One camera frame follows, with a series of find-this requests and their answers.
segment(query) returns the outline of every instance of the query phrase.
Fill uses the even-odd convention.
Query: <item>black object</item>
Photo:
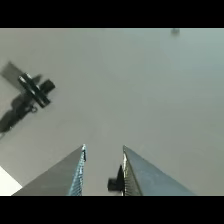
[[[19,76],[18,81],[26,91],[12,101],[12,110],[7,111],[0,120],[0,133],[8,132],[28,113],[36,113],[38,109],[34,106],[35,102],[42,108],[50,104],[47,94],[55,88],[55,85],[46,80],[38,86],[40,79],[41,75],[33,79],[28,74]]]
[[[117,174],[117,178],[110,178],[107,185],[108,191],[125,192],[124,172],[122,166],[120,166]]]

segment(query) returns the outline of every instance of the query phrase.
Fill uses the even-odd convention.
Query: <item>black tool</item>
[[[12,110],[7,111],[0,120],[0,133],[8,132],[28,113],[36,113],[38,109],[34,106],[35,102],[42,108],[50,104],[47,94],[55,88],[55,85],[52,81],[46,80],[38,86],[40,79],[40,75],[33,79],[28,74],[19,76],[18,81],[25,92],[12,101]]]

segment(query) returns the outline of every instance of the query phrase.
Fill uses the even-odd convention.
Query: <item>gray wall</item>
[[[196,194],[224,194],[223,29],[0,29],[9,60],[57,86],[0,141],[22,185],[86,143],[84,194],[106,195],[125,144]],[[3,83],[1,112],[16,95]]]

